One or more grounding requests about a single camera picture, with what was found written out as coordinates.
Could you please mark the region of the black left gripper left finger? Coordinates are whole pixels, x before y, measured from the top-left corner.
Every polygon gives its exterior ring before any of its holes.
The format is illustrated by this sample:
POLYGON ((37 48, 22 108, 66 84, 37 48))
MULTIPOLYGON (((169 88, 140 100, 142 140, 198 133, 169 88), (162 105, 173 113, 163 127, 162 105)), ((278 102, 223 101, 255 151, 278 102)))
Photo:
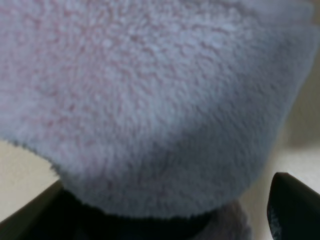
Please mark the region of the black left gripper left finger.
POLYGON ((46 190, 0 223, 2 240, 104 240, 90 208, 65 190, 46 190))

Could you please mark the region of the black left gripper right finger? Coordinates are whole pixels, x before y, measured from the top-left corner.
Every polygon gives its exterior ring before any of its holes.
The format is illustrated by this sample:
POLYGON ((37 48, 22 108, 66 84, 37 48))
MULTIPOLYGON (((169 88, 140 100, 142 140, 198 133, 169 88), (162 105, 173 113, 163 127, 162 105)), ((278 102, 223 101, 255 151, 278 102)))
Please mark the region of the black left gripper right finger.
POLYGON ((273 176, 266 214, 274 240, 320 240, 320 194, 287 172, 273 176))

